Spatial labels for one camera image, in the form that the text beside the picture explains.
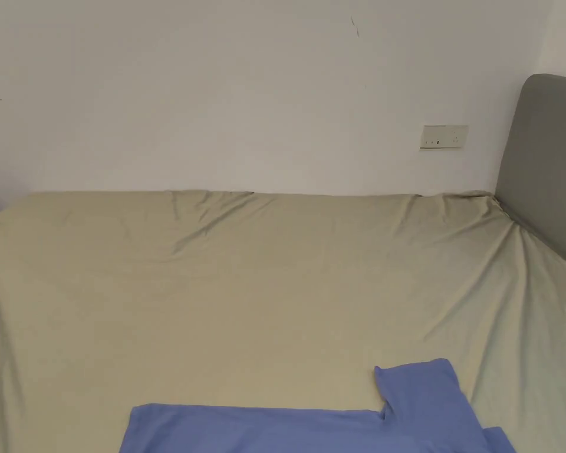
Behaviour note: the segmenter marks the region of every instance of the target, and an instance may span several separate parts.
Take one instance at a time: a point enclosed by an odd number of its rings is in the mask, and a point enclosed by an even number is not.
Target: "blue t-shirt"
[[[139,406],[120,453],[515,453],[481,428],[448,360],[376,368],[376,381],[381,412]]]

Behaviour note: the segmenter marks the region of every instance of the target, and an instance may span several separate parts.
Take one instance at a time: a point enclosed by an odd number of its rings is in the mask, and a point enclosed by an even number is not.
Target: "wall socket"
[[[469,126],[424,126],[421,149],[463,148]]]

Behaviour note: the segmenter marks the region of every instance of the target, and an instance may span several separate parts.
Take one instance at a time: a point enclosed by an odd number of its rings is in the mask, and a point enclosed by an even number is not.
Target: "bed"
[[[536,90],[565,81],[541,77]],[[499,198],[14,203],[0,213],[0,452],[117,451],[149,402],[381,409],[374,366],[437,357],[518,452],[566,452],[566,256],[508,215],[506,178]]]

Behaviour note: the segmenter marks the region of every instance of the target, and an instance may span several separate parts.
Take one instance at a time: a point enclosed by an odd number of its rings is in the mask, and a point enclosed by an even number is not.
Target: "white wall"
[[[492,190],[550,3],[0,0],[0,206]],[[445,123],[470,125],[465,150],[419,152]]]
[[[555,0],[539,59],[540,73],[566,76],[566,0]]]

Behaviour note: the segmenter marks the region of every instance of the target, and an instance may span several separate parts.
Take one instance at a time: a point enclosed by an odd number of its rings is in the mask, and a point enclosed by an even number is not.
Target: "gray headboard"
[[[566,258],[566,77],[537,74],[524,84],[496,197]]]

